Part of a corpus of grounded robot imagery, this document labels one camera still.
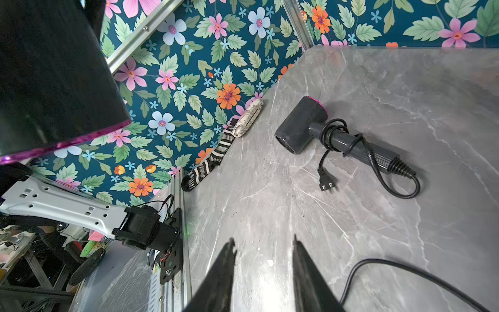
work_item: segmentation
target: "green leaf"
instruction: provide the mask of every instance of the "green leaf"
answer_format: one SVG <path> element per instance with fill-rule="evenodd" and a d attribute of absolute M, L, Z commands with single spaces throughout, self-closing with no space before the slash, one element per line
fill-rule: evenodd
<path fill-rule="evenodd" d="M 405 36 L 413 36 L 414 40 L 434 41 L 440 38 L 439 31 L 444 29 L 444 23 L 438 16 L 432 18 L 423 17 L 423 20 L 415 20 L 412 26 L 405 30 Z"/>
<path fill-rule="evenodd" d="M 215 120 L 220 125 L 223 125 L 227 122 L 227 115 L 225 114 L 225 111 L 218 105 L 215 112 Z"/>
<path fill-rule="evenodd" d="M 255 82 L 258 79 L 258 73 L 254 69 L 247 68 L 243 69 L 242 72 L 250 82 Z"/>
<path fill-rule="evenodd" d="M 203 122 L 207 127 L 213 126 L 215 123 L 213 116 L 206 110 L 206 108 L 203 110 Z"/>
<path fill-rule="evenodd" d="M 227 67 L 222 72 L 222 75 L 220 78 L 222 79 L 223 85 L 232 83 L 232 72 L 231 72 L 230 65 L 227 65 Z"/>
<path fill-rule="evenodd" d="M 60 167 L 64 166 L 66 162 L 64 161 L 64 158 L 59 158 L 57 157 L 54 159 L 54 166 L 52 167 L 52 170 L 59 170 Z"/>
<path fill-rule="evenodd" d="M 405 12 L 413 13 L 414 9 L 408 0 L 395 0 L 395 6 L 401 8 Z"/>
<path fill-rule="evenodd" d="M 132 57 L 137 63 L 149 65 L 157 64 L 159 65 L 159 61 L 154 57 L 153 53 L 148 51 L 145 48 L 139 48 L 132 53 Z"/>
<path fill-rule="evenodd" d="M 244 95 L 254 96 L 254 86 L 251 83 L 249 82 L 240 83 L 238 84 L 238 87 L 239 89 L 241 89 L 241 92 L 244 93 Z"/>
<path fill-rule="evenodd" d="M 109 192 L 99 192 L 95 194 L 95 197 L 108 204 L 113 203 L 113 196 Z"/>
<path fill-rule="evenodd" d="M 177 166 L 177 167 L 187 166 L 187 164 L 191 160 L 191 156 L 192 156 L 192 154 L 187 154 L 187 155 L 182 155 L 182 156 L 177 157 L 177 159 L 175 160 L 175 166 Z"/>
<path fill-rule="evenodd" d="M 336 38 L 338 38 L 339 40 L 345 39 L 346 31 L 345 28 L 343 28 L 343 24 L 335 18 L 331 17 L 330 19 L 331 19 L 331 28 L 333 28 L 333 32 Z"/>
<path fill-rule="evenodd" d="M 212 64 L 218 62 L 225 55 L 225 50 L 222 48 L 220 40 L 213 42 L 212 52 L 210 53 L 212 56 Z"/>
<path fill-rule="evenodd" d="M 114 27 L 116 36 L 119 41 L 124 42 L 132 34 L 132 31 L 130 30 L 130 26 L 125 23 L 119 15 L 116 14 L 115 16 L 116 23 L 114 24 Z"/>
<path fill-rule="evenodd" d="M 340 9 L 340 18 L 345 25 L 346 28 L 352 28 L 355 24 L 355 19 L 353 18 L 352 12 L 341 4 L 338 4 L 338 8 Z"/>
<path fill-rule="evenodd" d="M 158 166 L 158 168 L 160 168 L 160 169 L 170 170 L 172 168 L 172 162 L 169 160 L 166 160 L 166 159 L 153 161 L 153 164 Z"/>
<path fill-rule="evenodd" d="M 187 28 L 194 28 L 194 27 L 196 27 L 196 24 L 199 22 L 200 18 L 201 18 L 201 16 L 199 16 L 199 15 L 196 15 L 195 17 L 188 17 L 186 19 L 186 26 L 187 26 Z"/>
<path fill-rule="evenodd" d="M 293 40 L 286 48 L 287 52 L 286 52 L 286 58 L 288 57 L 292 57 L 294 56 L 295 54 L 298 53 L 298 51 L 300 50 L 300 48 L 298 47 L 300 43 L 297 41 L 297 40 Z"/>
<path fill-rule="evenodd" d="M 483 37 L 490 37 L 499 33 L 499 0 L 489 0 L 485 8 L 477 11 L 477 27 L 475 32 Z"/>
<path fill-rule="evenodd" d="M 198 10 L 201 16 L 205 16 L 206 0 L 193 0 L 194 8 Z"/>
<path fill-rule="evenodd" d="M 170 46 L 167 45 L 166 43 L 163 44 L 159 50 L 161 51 L 159 53 L 159 59 L 165 58 L 165 56 L 170 55 Z"/>
<path fill-rule="evenodd" d="M 128 130 L 132 135 L 137 135 L 139 133 L 142 133 L 147 128 L 146 125 L 141 125 L 139 122 L 132 121 L 132 123 L 125 127 L 123 130 Z"/>
<path fill-rule="evenodd" d="M 186 106 L 187 102 L 185 93 L 176 91 L 173 94 L 173 102 L 175 103 L 175 106 L 179 109 L 179 111 L 181 111 Z"/>
<path fill-rule="evenodd" d="M 248 63 L 245 62 L 245 58 L 241 54 L 239 54 L 239 52 L 231 53 L 231 63 L 235 67 L 242 67 L 248 65 Z"/>
<path fill-rule="evenodd" d="M 132 93 L 132 91 L 128 90 L 127 86 L 124 83 L 120 83 L 120 93 L 121 93 L 121 96 L 125 98 L 125 101 L 127 101 L 127 104 L 132 106 L 133 93 Z"/>
<path fill-rule="evenodd" d="M 203 124 L 201 123 L 201 120 L 198 117 L 189 114 L 186 115 L 187 115 L 187 122 L 193 129 L 201 128 Z"/>
<path fill-rule="evenodd" d="M 135 148 L 142 148 L 146 146 L 147 144 L 152 142 L 152 139 L 148 139 L 143 136 L 134 136 L 133 138 L 130 139 L 130 144 L 132 144 L 133 147 Z"/>
<path fill-rule="evenodd" d="M 151 175 L 154 178 L 156 178 L 156 180 L 163 181 L 163 182 L 168 182 L 172 179 L 172 176 L 166 171 L 156 171 L 155 173 L 152 173 Z"/>
<path fill-rule="evenodd" d="M 196 111 L 198 114 L 201 112 L 201 99 L 197 95 L 189 96 L 189 105 L 192 110 Z"/>
<path fill-rule="evenodd" d="M 189 90 L 194 88 L 196 85 L 198 85 L 198 80 L 201 76 L 200 75 L 193 75 L 193 74 L 188 74 L 188 75 L 183 75 L 179 79 L 179 84 L 183 83 L 184 87 Z"/>
<path fill-rule="evenodd" d="M 236 15 L 232 14 L 227 14 L 224 18 L 224 21 L 226 21 L 229 25 L 227 26 L 227 31 L 230 32 L 236 32 L 241 30 L 244 26 L 246 26 L 246 23 L 241 21 L 239 17 Z"/>
<path fill-rule="evenodd" d="M 275 67 L 267 67 L 260 73 L 260 80 L 263 83 L 269 82 L 274 76 Z"/>
<path fill-rule="evenodd" d="M 206 61 L 199 60 L 198 61 L 198 69 L 203 74 L 203 77 L 206 77 L 206 70 L 213 69 L 213 67 L 211 67 L 211 65 L 208 65 L 208 63 Z"/>
<path fill-rule="evenodd" d="M 86 185 L 88 187 L 95 189 L 95 188 L 99 187 L 104 182 L 105 177 L 106 177 L 105 174 L 103 174 L 101 176 L 91 176 L 91 177 L 83 179 L 81 181 L 81 185 Z"/>
<path fill-rule="evenodd" d="M 149 112 L 150 108 L 149 108 L 149 105 L 147 105 L 145 100 L 142 100 L 142 104 L 140 104 L 140 110 L 142 111 L 142 117 L 146 118 L 147 112 Z"/>
<path fill-rule="evenodd" d="M 476 8 L 475 5 L 477 2 L 478 0 L 449 0 L 449 2 L 444 4 L 444 8 L 450 17 L 462 18 Z"/>
<path fill-rule="evenodd" d="M 168 146 L 156 145 L 156 148 L 158 149 L 160 155 L 165 158 L 171 158 L 173 156 L 173 151 Z"/>
<path fill-rule="evenodd" d="M 121 182 L 116 182 L 109 190 L 111 191 L 118 191 L 118 192 L 125 192 L 130 189 L 129 186 L 130 182 L 127 181 L 121 181 Z"/>
<path fill-rule="evenodd" d="M 380 37 L 381 33 L 374 29 L 372 25 L 359 24 L 357 30 L 355 31 L 357 38 L 362 42 L 369 42 L 374 40 L 376 37 Z"/>
<path fill-rule="evenodd" d="M 128 147 L 128 145 L 126 144 L 123 144 L 123 146 L 121 147 L 116 145 L 113 149 L 113 156 L 116 157 L 116 163 L 125 160 L 129 154 L 130 154 L 130 147 Z"/>
<path fill-rule="evenodd" d="M 102 52 L 107 57 L 110 57 L 114 52 L 114 44 L 108 36 L 104 36 L 104 41 L 102 42 Z"/>
<path fill-rule="evenodd" d="M 206 88 L 203 92 L 201 92 L 201 95 L 204 95 L 208 99 L 214 100 L 218 97 L 218 89 L 214 87 Z"/>
<path fill-rule="evenodd" d="M 395 16 L 393 15 L 393 8 L 391 8 L 388 13 L 386 13 L 383 19 L 385 26 L 383 27 L 383 33 L 387 33 L 390 28 L 395 24 Z"/>
<path fill-rule="evenodd" d="M 158 156 L 154 155 L 151 151 L 145 149 L 139 149 L 137 151 L 137 158 L 140 160 L 149 161 L 151 159 L 158 158 Z"/>
<path fill-rule="evenodd" d="M 208 143 L 211 139 L 213 139 L 213 136 L 215 135 L 215 133 L 213 132 L 212 129 L 205 129 L 202 133 L 201 133 L 201 136 L 199 136 L 200 138 L 200 145 L 203 145 L 205 143 Z"/>
<path fill-rule="evenodd" d="M 246 44 L 246 41 L 244 41 L 243 38 L 235 34 L 231 34 L 227 38 L 227 42 L 229 43 L 229 47 L 234 50 L 240 49 Z"/>
<path fill-rule="evenodd" d="M 159 86 L 156 88 L 156 97 L 158 98 L 158 102 L 161 103 L 161 107 L 165 109 L 172 100 L 172 92 L 169 88 L 163 90 L 163 87 Z"/>

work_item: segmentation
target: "marble surface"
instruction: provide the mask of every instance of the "marble surface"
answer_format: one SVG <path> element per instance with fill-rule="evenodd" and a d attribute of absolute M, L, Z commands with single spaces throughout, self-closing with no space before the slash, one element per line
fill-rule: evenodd
<path fill-rule="evenodd" d="M 297 235 L 339 297 L 364 258 L 401 259 L 499 310 L 499 51 L 316 46 L 264 96 L 264 108 L 222 165 L 186 193 L 193 291 L 223 244 L 238 249 L 232 311 L 293 311 L 291 247 Z M 337 190 L 321 192 L 312 141 L 287 152 L 273 137 L 298 101 L 319 99 L 392 148 L 418 172 L 421 194 L 389 195 L 372 169 L 330 153 Z M 411 181 L 389 177 L 399 191 Z M 409 273 L 358 272 L 347 311 L 471 311 Z"/>

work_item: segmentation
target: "black cable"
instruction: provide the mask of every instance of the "black cable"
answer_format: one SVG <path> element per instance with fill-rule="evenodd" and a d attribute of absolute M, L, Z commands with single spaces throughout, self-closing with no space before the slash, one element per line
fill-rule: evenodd
<path fill-rule="evenodd" d="M 345 304 L 345 301 L 348 297 L 348 292 L 350 291 L 350 287 L 352 285 L 352 279 L 353 279 L 353 276 L 355 275 L 355 272 L 357 272 L 357 270 L 359 270 L 359 268 L 361 266 L 369 264 L 369 263 L 378 263 L 378 264 L 389 265 L 392 267 L 403 269 L 407 272 L 411 272 L 411 273 L 416 274 L 418 276 L 421 276 L 422 278 L 427 279 L 427 280 L 437 284 L 438 286 L 442 287 L 443 289 L 447 290 L 448 292 L 452 293 L 453 295 L 455 295 L 456 297 L 458 297 L 462 301 L 469 304 L 475 310 L 480 311 L 480 312 L 490 312 L 483 305 L 481 305 L 480 303 L 478 303 L 475 300 L 473 300 L 472 298 L 470 298 L 467 294 L 465 294 L 464 292 L 455 288 L 454 286 L 450 285 L 446 281 L 441 280 L 440 278 L 436 277 L 435 275 L 433 275 L 429 272 L 423 271 L 421 269 L 409 266 L 409 265 L 404 265 L 404 264 L 401 264 L 398 262 L 384 260 L 384 259 L 364 259 L 364 260 L 358 262 L 356 265 L 354 265 L 354 267 L 350 271 L 350 275 L 348 276 L 348 279 L 346 281 L 345 290 L 343 291 L 343 295 L 341 296 L 341 299 L 339 301 L 340 305 Z"/>

